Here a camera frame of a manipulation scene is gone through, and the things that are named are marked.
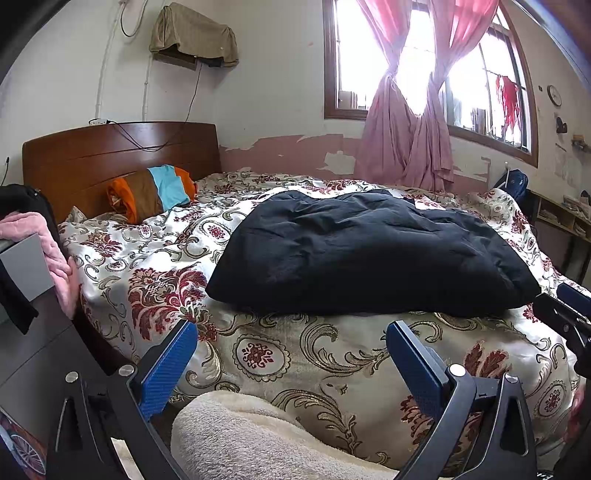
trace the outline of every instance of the window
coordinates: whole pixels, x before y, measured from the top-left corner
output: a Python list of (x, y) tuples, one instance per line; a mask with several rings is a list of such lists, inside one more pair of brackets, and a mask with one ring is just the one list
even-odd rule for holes
[[(326, 118), (365, 119), (387, 63), (356, 0), (324, 2)], [(396, 83), (420, 115), (435, 65), (428, 6), (413, 2), (411, 26), (400, 55)], [(497, 78), (515, 85), (519, 116), (505, 125)], [(537, 121), (531, 79), (519, 39), (503, 7), (479, 45), (452, 68), (441, 92), (450, 134), (518, 157), (537, 166)]]

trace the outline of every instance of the blue backpack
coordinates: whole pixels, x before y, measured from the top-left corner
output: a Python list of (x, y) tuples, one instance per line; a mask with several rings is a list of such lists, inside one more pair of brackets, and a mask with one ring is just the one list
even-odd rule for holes
[(508, 175), (503, 175), (496, 182), (495, 188), (506, 191), (520, 205), (527, 194), (527, 183), (527, 175), (521, 170), (515, 169), (510, 170)]

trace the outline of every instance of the white wall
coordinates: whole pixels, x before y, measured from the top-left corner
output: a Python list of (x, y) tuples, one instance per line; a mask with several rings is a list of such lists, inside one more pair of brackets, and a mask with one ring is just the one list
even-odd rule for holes
[[(215, 16), (215, 0), (177, 0)], [(130, 0), (125, 26), (132, 31), (142, 0)], [(6, 183), (22, 182), (21, 147), (32, 138), (83, 127), (95, 117), (99, 78), (109, 36), (101, 118), (142, 121), (148, 45), (163, 0), (149, 0), (138, 35), (119, 29), (118, 0), (72, 0), (27, 44), (0, 85), (0, 174), (11, 162)], [(212, 122), (216, 69), (203, 67), (191, 121)], [(196, 72), (153, 62), (148, 82), (147, 120), (182, 121), (193, 96)]]
[[(591, 98), (551, 38), (521, 9), (506, 1), (528, 61), (537, 105), (540, 160), (533, 168), (516, 158), (452, 138), (454, 162), (468, 176), (485, 173), (491, 160), (490, 182), (508, 161), (530, 178), (532, 189), (556, 200), (576, 195), (554, 175), (555, 143), (569, 151), (572, 133), (591, 140)], [(359, 138), (362, 121), (324, 120), (323, 21), (321, 0), (219, 0), (219, 16), (236, 34), (240, 64), (216, 91), (214, 118), (220, 144), (249, 148), (262, 137), (318, 136), (327, 133)], [(563, 98), (556, 109), (546, 94), (555, 85)], [(555, 112), (569, 125), (567, 135), (556, 134)], [(591, 155), (581, 157), (591, 163)], [(583, 187), (591, 188), (591, 183)]]
[[(322, 0), (182, 3), (229, 24), (238, 41), (238, 66), (203, 68), (190, 117), (192, 121), (214, 122), (220, 145), (249, 148), (260, 138), (286, 135), (361, 136), (362, 121), (324, 120)], [(506, 3), (534, 84), (539, 168), (452, 138), (454, 162), (463, 175), (482, 180), (490, 159), (489, 181), (493, 183), (509, 161), (511, 167), (528, 174), (532, 189), (556, 200), (564, 193), (578, 196), (577, 190), (553, 173), (554, 144), (561, 143), (570, 151), (572, 133), (591, 140), (591, 99), (550, 37), (516, 5)], [(111, 32), (114, 37), (106, 55), (99, 116), (117, 121), (141, 121), (144, 114), (147, 120), (185, 118), (196, 73), (150, 62), (151, 29), (162, 5), (162, 0), (149, 0), (142, 27), (132, 40), (119, 30), (118, 0), (72, 0), (35, 35), (0, 86), (0, 164), (2, 155), (11, 157), (7, 182), (22, 181), (20, 151), (24, 141), (84, 126), (95, 117), (101, 66)], [(140, 6), (141, 0), (130, 0), (125, 12), (127, 30), (133, 28)], [(144, 82), (150, 65), (144, 112)], [(545, 92), (550, 83), (562, 95), (560, 109)], [(555, 133), (556, 112), (569, 125), (564, 139)], [(591, 155), (580, 158), (586, 166), (582, 187), (591, 188)]]

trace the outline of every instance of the wooden headboard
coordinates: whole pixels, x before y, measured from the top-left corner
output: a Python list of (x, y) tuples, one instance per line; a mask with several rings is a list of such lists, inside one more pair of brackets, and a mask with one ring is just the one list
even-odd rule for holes
[[(145, 151), (126, 137), (122, 128)], [(188, 171), (193, 180), (220, 173), (216, 126), (182, 122), (98, 125), (29, 140), (22, 146), (24, 183), (43, 192), (62, 222), (72, 206), (88, 218), (111, 210), (106, 184), (159, 165)]]

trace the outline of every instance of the pink curtain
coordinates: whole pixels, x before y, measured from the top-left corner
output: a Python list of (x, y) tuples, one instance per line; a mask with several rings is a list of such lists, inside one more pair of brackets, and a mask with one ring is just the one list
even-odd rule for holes
[(404, 173), (413, 144), (417, 117), (396, 85), (400, 52), (410, 29), (411, 0), (358, 0), (388, 62), (369, 108), (355, 178), (395, 183)]
[(389, 69), (368, 112), (355, 175), (376, 183), (444, 190), (453, 182), (453, 159), (439, 90), (455, 62), (480, 42), (499, 0), (430, 0), (436, 61), (429, 78), (427, 105), (418, 120), (394, 82), (410, 28), (412, 3), (358, 2), (388, 59)]
[(470, 53), (491, 26), (499, 0), (430, 0), (435, 32), (435, 70), (427, 105), (414, 132), (410, 160), (401, 183), (445, 190), (453, 182), (452, 146), (439, 90), (455, 62)]

